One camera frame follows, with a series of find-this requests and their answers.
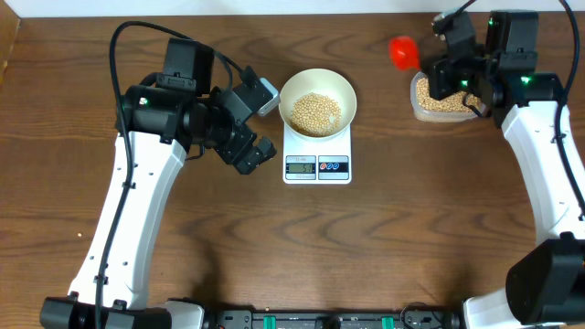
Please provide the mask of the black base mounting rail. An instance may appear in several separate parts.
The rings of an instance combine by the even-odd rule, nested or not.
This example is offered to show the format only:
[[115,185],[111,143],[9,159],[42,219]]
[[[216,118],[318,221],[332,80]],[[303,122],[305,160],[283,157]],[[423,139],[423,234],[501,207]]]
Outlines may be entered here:
[[409,306],[382,313],[295,313],[226,310],[205,315],[202,329],[462,329],[460,316]]

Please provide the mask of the wooden side panel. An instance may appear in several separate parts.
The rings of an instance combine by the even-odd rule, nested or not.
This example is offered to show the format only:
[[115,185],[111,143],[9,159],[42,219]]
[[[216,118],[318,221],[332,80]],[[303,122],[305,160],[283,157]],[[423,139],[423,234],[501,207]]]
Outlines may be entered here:
[[20,28],[21,18],[13,9],[1,0],[0,5],[0,78],[4,81],[4,75],[8,66],[8,60],[16,42],[18,29]]

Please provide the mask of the pile of soybeans in bowl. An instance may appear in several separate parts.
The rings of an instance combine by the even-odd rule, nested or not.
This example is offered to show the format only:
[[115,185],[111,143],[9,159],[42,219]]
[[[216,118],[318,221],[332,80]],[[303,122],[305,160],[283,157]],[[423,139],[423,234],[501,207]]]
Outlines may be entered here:
[[341,108],[334,99],[317,93],[302,96],[291,111],[291,126],[310,137],[326,137],[340,126]]

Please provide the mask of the clear container of soybeans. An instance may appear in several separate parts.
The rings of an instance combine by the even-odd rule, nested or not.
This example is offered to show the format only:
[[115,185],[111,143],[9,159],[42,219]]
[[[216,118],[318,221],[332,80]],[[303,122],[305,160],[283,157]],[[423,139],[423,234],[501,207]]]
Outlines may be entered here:
[[415,117],[423,122],[465,122],[487,114],[481,100],[464,91],[441,101],[433,99],[428,78],[422,72],[418,72],[411,81],[410,101]]

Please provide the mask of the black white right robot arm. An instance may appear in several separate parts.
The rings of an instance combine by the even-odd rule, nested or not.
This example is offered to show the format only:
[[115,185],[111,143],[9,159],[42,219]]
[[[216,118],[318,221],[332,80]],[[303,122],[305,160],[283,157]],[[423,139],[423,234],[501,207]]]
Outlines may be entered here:
[[536,246],[506,274],[505,286],[463,303],[466,328],[528,328],[584,319],[584,166],[569,123],[566,84],[537,71],[538,14],[495,10],[477,43],[463,9],[437,15],[446,45],[421,61],[433,99],[478,97],[518,161],[535,220]]

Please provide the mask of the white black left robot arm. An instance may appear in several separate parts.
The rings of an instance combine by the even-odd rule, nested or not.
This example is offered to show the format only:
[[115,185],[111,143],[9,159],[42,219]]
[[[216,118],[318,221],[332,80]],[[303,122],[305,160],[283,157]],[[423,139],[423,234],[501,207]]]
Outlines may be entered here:
[[240,84],[211,83],[220,54],[172,38],[164,68],[121,97],[118,137],[108,194],[88,254],[64,297],[48,297],[46,328],[210,328],[214,319],[196,302],[148,303],[149,274],[166,201],[190,149],[214,150],[247,175],[275,156],[271,141],[248,127],[280,101],[279,92],[251,68],[225,67]]

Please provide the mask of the cream round bowl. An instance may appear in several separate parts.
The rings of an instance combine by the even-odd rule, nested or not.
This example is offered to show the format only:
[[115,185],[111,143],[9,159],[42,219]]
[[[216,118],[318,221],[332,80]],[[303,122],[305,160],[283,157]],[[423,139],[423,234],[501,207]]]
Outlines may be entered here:
[[349,81],[329,69],[307,69],[292,76],[282,87],[279,112],[284,126],[288,124],[292,128],[290,115],[293,104],[309,93],[322,94],[338,102],[341,122],[333,134],[351,125],[356,116],[357,98]]

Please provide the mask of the white digital kitchen scale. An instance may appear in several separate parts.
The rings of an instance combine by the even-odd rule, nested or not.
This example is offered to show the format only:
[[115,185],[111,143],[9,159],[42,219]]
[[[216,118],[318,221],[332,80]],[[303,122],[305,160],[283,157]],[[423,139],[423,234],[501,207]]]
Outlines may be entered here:
[[310,137],[288,124],[283,132],[282,180],[289,185],[348,185],[352,181],[351,127]]

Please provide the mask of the red plastic measuring scoop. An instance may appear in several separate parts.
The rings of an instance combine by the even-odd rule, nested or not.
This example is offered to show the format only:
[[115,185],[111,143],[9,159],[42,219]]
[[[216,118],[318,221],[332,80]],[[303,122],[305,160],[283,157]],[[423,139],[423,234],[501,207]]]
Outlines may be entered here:
[[416,41],[408,36],[392,38],[388,43],[389,57],[400,70],[420,69],[420,52]]

